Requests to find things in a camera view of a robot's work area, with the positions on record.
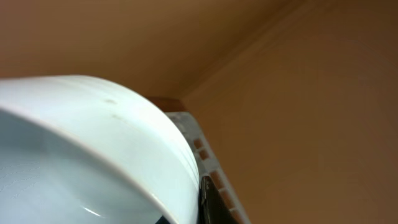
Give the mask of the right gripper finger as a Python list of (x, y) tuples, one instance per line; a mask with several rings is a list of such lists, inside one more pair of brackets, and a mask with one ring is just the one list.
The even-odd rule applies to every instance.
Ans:
[(208, 175), (201, 178), (198, 208), (200, 224), (238, 224)]

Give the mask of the light blue bowl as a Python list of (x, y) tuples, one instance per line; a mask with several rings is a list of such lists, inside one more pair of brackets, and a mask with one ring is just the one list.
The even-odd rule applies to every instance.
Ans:
[(198, 221), (199, 173), (158, 107), (83, 75), (1, 80), (2, 223)]

